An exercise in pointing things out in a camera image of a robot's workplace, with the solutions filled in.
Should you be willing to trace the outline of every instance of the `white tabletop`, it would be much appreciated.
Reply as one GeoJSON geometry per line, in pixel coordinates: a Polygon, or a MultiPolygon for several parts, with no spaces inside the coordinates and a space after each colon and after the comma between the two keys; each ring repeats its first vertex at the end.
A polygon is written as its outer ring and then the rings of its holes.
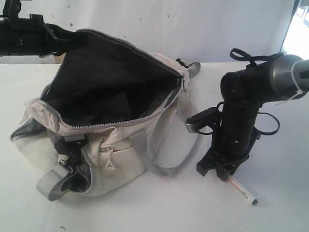
{"type": "MultiPolygon", "coordinates": [[[[189,87],[198,109],[216,106],[222,99],[221,77],[245,65],[202,64],[189,87]]],[[[203,137],[203,144],[175,177],[146,171],[99,197],[67,194],[48,202],[35,188],[43,173],[23,158],[8,134],[17,125],[23,102],[38,97],[57,69],[58,65],[0,65],[0,232],[308,231],[308,96],[278,106],[265,104],[261,110],[277,116],[281,129],[274,136],[262,136],[234,174],[258,198],[256,206],[217,178],[215,171],[205,177],[196,171],[210,136],[203,137]]],[[[276,126],[264,117],[257,123],[265,130],[276,126]]],[[[192,140],[184,127],[172,125],[159,162],[173,164],[192,140]]]]}

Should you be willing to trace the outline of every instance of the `white bag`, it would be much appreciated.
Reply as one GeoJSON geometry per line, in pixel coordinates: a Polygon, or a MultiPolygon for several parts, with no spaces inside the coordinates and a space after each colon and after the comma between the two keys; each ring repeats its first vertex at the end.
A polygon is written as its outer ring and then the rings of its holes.
{"type": "MultiPolygon", "coordinates": [[[[38,191],[50,201],[68,191],[98,196],[146,167],[160,176],[176,174],[191,153],[172,168],[154,158],[177,109],[184,118],[197,113],[185,93],[188,69],[96,31],[78,33],[88,45],[67,53],[41,97],[25,103],[11,135],[29,160],[52,168],[38,191]]],[[[191,76],[198,65],[190,68],[191,76]]]]}

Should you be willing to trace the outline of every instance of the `zipper pull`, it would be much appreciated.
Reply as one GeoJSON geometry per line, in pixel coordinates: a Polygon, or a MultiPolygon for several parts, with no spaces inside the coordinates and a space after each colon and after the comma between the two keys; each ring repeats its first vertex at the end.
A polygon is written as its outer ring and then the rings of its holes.
{"type": "Polygon", "coordinates": [[[105,168],[104,168],[104,169],[109,170],[109,171],[114,171],[116,169],[115,166],[113,165],[112,159],[111,159],[113,150],[114,149],[112,147],[108,148],[108,159],[107,159],[107,162],[106,162],[106,165],[105,165],[105,168]]]}

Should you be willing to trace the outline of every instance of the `black bag lining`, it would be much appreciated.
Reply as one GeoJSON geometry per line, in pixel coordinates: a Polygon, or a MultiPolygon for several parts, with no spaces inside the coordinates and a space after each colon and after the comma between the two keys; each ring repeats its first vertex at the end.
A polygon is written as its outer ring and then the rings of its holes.
{"type": "Polygon", "coordinates": [[[69,51],[41,96],[64,122],[88,126],[145,117],[181,86],[181,76],[136,48],[92,31],[69,51]]]}

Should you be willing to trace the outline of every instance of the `white marker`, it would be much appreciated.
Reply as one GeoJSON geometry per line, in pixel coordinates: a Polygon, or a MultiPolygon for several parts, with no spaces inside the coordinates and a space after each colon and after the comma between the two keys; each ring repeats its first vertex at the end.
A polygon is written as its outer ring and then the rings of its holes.
{"type": "Polygon", "coordinates": [[[227,181],[230,182],[252,205],[257,204],[257,199],[254,197],[244,186],[240,184],[234,177],[231,175],[227,178],[227,181]]]}

